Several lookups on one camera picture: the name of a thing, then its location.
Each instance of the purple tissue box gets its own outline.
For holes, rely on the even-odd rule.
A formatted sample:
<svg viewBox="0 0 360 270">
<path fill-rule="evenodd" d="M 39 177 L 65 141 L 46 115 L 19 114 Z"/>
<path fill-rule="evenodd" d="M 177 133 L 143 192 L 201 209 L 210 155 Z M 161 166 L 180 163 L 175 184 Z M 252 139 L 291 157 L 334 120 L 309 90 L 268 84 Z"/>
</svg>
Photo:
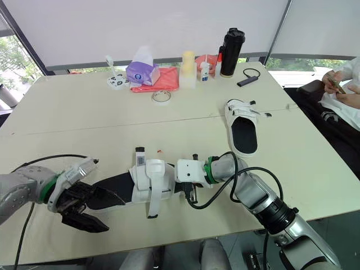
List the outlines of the purple tissue box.
<svg viewBox="0 0 360 270">
<path fill-rule="evenodd" d="M 126 68 L 128 80 L 133 83 L 153 86 L 160 77 L 157 64 L 150 66 L 142 62 L 131 62 Z"/>
</svg>

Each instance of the tape roll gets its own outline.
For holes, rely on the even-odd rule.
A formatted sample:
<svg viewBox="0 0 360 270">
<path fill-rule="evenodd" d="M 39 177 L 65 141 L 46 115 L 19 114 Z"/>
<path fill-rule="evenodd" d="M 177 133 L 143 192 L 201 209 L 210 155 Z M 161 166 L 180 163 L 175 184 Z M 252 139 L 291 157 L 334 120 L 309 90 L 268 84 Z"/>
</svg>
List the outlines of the tape roll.
<svg viewBox="0 0 360 270">
<path fill-rule="evenodd" d="M 170 103 L 171 93 L 169 91 L 157 91 L 151 96 L 151 100 L 157 105 L 167 105 Z"/>
</svg>

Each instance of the tissue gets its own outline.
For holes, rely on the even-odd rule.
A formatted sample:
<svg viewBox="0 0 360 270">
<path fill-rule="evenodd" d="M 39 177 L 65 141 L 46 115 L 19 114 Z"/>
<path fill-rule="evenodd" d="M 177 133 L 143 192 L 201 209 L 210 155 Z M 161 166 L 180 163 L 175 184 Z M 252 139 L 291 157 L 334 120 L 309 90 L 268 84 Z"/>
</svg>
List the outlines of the tissue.
<svg viewBox="0 0 360 270">
<path fill-rule="evenodd" d="M 133 61 L 126 68 L 126 75 L 131 82 L 130 87 L 138 87 L 142 84 L 153 86 L 160 77 L 160 70 L 154 64 L 148 46 L 142 46 L 136 52 Z"/>
</svg>

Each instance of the black thermos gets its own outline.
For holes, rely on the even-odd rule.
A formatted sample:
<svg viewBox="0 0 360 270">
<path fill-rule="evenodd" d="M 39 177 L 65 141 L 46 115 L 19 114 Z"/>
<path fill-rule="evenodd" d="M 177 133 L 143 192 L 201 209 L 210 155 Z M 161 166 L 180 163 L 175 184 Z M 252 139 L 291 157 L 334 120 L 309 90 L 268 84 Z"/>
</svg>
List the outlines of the black thermos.
<svg viewBox="0 0 360 270">
<path fill-rule="evenodd" d="M 220 47 L 219 52 L 222 53 L 222 64 L 220 75 L 222 77 L 230 78 L 233 76 L 237 60 L 239 59 L 240 49 L 245 42 L 245 33 L 237 30 L 237 28 L 230 28 L 224 37 L 224 44 Z"/>
</svg>

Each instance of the black cable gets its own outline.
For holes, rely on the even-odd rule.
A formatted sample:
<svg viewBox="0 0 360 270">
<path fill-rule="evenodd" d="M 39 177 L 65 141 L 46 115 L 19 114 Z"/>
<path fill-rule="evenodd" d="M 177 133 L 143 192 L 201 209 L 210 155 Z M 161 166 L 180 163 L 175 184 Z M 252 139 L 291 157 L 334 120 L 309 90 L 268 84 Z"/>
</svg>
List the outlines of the black cable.
<svg viewBox="0 0 360 270">
<path fill-rule="evenodd" d="M 280 184 L 280 181 L 279 181 L 279 180 L 277 179 L 277 177 L 276 177 L 272 172 L 270 172 L 268 169 L 265 169 L 265 168 L 262 168 L 262 167 L 248 167 L 248 168 L 239 170 L 238 173 L 237 173 L 237 175 L 240 175 L 240 174 L 242 174 L 242 173 L 248 172 L 248 171 L 250 171 L 250 170 L 262 170 L 263 172 L 266 172 L 266 173 L 270 174 L 270 175 L 274 178 L 275 182 L 276 182 L 277 185 L 278 185 L 279 192 L 280 192 L 280 199 L 281 199 L 281 200 L 283 199 L 284 195 L 283 195 L 283 192 L 282 192 L 282 186 L 281 186 L 281 184 Z M 234 174 L 232 177 L 230 177 L 229 179 L 227 179 L 227 180 L 225 181 L 225 183 L 221 186 L 221 188 L 219 188 L 219 190 L 214 194 L 214 196 L 211 197 L 210 200 L 207 201 L 205 204 L 203 204 L 203 205 L 196 205 L 196 204 L 194 204 L 193 202 L 191 202 L 191 200 L 190 200 L 189 197 L 186 198 L 186 199 L 187 199 L 187 202 L 190 204 L 191 207 L 193 207 L 193 208 L 195 208 L 195 209 L 204 209 L 204 208 L 208 207 L 208 206 L 220 195 L 220 193 L 225 189 L 225 187 L 226 187 L 233 179 L 235 179 L 235 174 Z"/>
<path fill-rule="evenodd" d="M 239 165 L 237 163 L 236 155 L 233 151 L 226 152 L 225 154 L 222 154 L 220 158 L 224 155 L 232 155 L 232 158 L 234 159 L 235 164 L 235 174 L 234 174 L 234 182 L 232 184 L 231 192 L 230 192 L 230 200 L 232 200 L 234 203 L 241 203 L 240 200 L 234 198 L 234 192 L 237 184 L 237 177 L 239 176 Z"/>
<path fill-rule="evenodd" d="M 210 198 L 210 200 L 208 200 L 205 204 L 203 205 L 196 205 L 194 204 L 189 197 L 187 197 L 187 202 L 190 204 L 191 207 L 195 208 L 195 209 L 204 209 L 206 207 L 208 207 L 219 195 L 220 193 L 226 188 L 226 186 L 232 181 L 232 177 L 227 179 L 226 182 L 221 186 L 221 188 L 219 188 L 219 190 L 214 194 L 213 197 Z"/>
<path fill-rule="evenodd" d="M 20 165 L 19 167 L 17 167 L 15 170 L 13 170 L 12 173 L 13 173 L 14 171 L 16 171 L 17 169 L 19 169 L 19 168 L 22 168 L 22 167 L 25 167 L 25 166 L 29 166 L 29 165 L 34 164 L 34 163 L 39 162 L 39 161 L 43 161 L 43 160 L 47 160 L 47 159 L 63 158 L 63 157 L 67 157 L 67 156 L 71 156 L 71 157 L 74 157 L 74 158 L 82 158 L 82 159 L 87 158 L 87 156 L 74 155 L 74 154 L 63 154 L 63 155 L 46 156 L 46 157 L 42 157 L 42 158 L 40 158 L 40 159 L 32 160 L 32 161 L 30 161 L 30 162 L 25 162 L 25 163 L 23 163 L 22 165 Z M 23 246 L 23 240 L 24 240 L 25 230 L 26 230 L 26 227 L 28 226 L 30 217 L 32 216 L 34 207 L 35 207 L 35 203 L 33 202 L 33 203 L 31 204 L 31 208 L 30 208 L 30 212 L 29 212 L 29 214 L 28 214 L 28 217 L 26 218 L 26 221 L 25 221 L 25 223 L 24 223 L 24 226 L 22 227 L 19 245 L 17 246 L 15 264 L 13 265 L 13 270 L 16 270 L 16 269 L 17 269 L 17 265 L 18 265 L 18 263 L 19 263 L 19 257 L 20 257 L 21 248 L 22 248 L 22 246 Z"/>
<path fill-rule="evenodd" d="M 268 169 L 262 168 L 262 167 L 248 167 L 245 168 L 243 170 L 238 171 L 238 163 L 237 163 L 237 159 L 236 159 L 236 155 L 233 152 L 226 152 L 225 154 L 221 155 L 228 155 L 231 154 L 232 157 L 234 158 L 234 163 L 235 163 L 235 174 L 230 177 L 229 179 L 226 180 L 226 182 L 221 186 L 221 188 L 215 193 L 215 195 L 213 197 L 210 198 L 210 200 L 208 202 L 206 202 L 203 205 L 195 205 L 194 203 L 191 202 L 190 198 L 187 198 L 187 202 L 190 204 L 191 207 L 195 208 L 195 209 L 204 209 L 206 207 L 208 207 L 219 195 L 220 193 L 225 189 L 225 187 L 233 180 L 233 186 L 231 188 L 231 192 L 230 192 L 230 200 L 232 200 L 235 203 L 240 203 L 240 200 L 236 200 L 233 198 L 233 194 L 236 188 L 236 184 L 237 184 L 237 177 L 245 172 L 248 172 L 250 170 L 262 170 L 263 172 L 266 172 L 268 174 L 270 174 L 272 176 L 272 178 L 275 180 L 277 187 L 279 189 L 279 193 L 280 193 L 280 199 L 284 200 L 284 192 L 282 190 L 282 186 L 281 183 L 279 181 L 279 179 L 277 179 L 277 177 L 275 176 L 275 174 L 273 174 L 271 171 L 269 171 Z M 269 232 L 266 232 L 265 235 L 265 239 L 264 239 L 264 247 L 263 247 L 263 269 L 267 270 L 267 258 L 266 258 L 266 254 L 267 254 L 267 247 L 268 247 L 268 240 L 269 240 Z"/>
<path fill-rule="evenodd" d="M 25 235 L 25 230 L 26 230 L 26 227 L 27 227 L 27 225 L 29 223 L 30 217 L 32 216 L 34 206 L 35 206 L 35 203 L 33 202 L 31 204 L 31 208 L 30 208 L 28 217 L 26 218 L 24 226 L 22 227 L 22 232 L 21 232 L 21 236 L 20 236 L 19 245 L 17 246 L 16 259 L 15 259 L 15 264 L 13 265 L 13 270 L 17 269 L 17 265 L 19 263 L 20 251 L 21 251 L 21 247 L 23 246 L 23 239 L 24 239 L 24 235 Z"/>
<path fill-rule="evenodd" d="M 32 160 L 32 161 L 30 161 L 30 162 L 25 162 L 25 163 L 23 163 L 22 165 L 20 165 L 19 167 L 17 167 L 15 170 L 13 170 L 12 173 L 13 173 L 14 171 L 16 171 L 17 169 L 20 169 L 20 168 L 25 167 L 25 166 L 29 166 L 29 165 L 34 164 L 34 163 L 39 162 L 39 161 L 43 161 L 43 160 L 47 160 L 47 159 L 63 158 L 63 157 L 67 157 L 67 156 L 72 156 L 72 157 L 74 157 L 74 158 L 82 158 L 82 159 L 87 158 L 87 156 L 74 155 L 74 154 L 63 154 L 63 155 L 46 156 L 46 157 L 42 157 L 42 158 L 40 158 L 40 159 Z"/>
<path fill-rule="evenodd" d="M 268 240 L 269 240 L 269 232 L 266 232 L 265 239 L 264 239 L 264 248 L 263 248 L 263 269 L 267 270 L 267 260 L 266 260 L 266 252 L 268 250 Z"/>
<path fill-rule="evenodd" d="M 244 70 L 242 71 L 242 73 L 243 73 L 246 77 L 248 77 L 248 78 L 251 77 L 251 76 L 247 75 L 247 73 L 245 73 L 245 70 L 254 70 L 254 71 L 256 71 L 256 72 L 258 73 L 258 76 L 256 76 L 256 77 L 260 77 L 260 75 L 261 75 L 260 71 L 257 70 L 257 69 L 252 69 L 252 68 L 244 69 Z"/>
</svg>

